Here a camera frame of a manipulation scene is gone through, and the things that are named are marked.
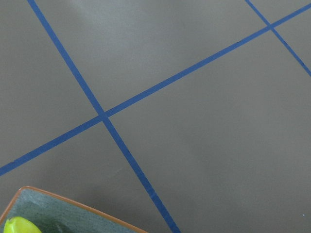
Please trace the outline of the bright yellow banana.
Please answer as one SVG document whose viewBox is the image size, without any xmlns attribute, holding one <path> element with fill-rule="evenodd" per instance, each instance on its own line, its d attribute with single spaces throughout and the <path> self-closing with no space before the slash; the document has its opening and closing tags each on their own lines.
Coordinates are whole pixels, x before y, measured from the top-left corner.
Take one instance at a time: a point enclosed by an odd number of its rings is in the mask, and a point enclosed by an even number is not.
<svg viewBox="0 0 311 233">
<path fill-rule="evenodd" d="M 4 233 L 42 233 L 42 231 L 31 221 L 15 216 L 6 220 Z"/>
</svg>

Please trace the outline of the grey square plate orange rim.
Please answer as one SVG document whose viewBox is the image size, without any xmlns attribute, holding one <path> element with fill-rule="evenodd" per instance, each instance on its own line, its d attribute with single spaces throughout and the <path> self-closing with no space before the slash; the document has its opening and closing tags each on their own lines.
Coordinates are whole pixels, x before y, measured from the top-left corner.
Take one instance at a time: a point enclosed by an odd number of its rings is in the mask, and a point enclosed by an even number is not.
<svg viewBox="0 0 311 233">
<path fill-rule="evenodd" d="M 7 219 L 20 216 L 43 233 L 144 233 L 99 210 L 31 186 L 20 188 L 0 216 L 0 231 Z"/>
</svg>

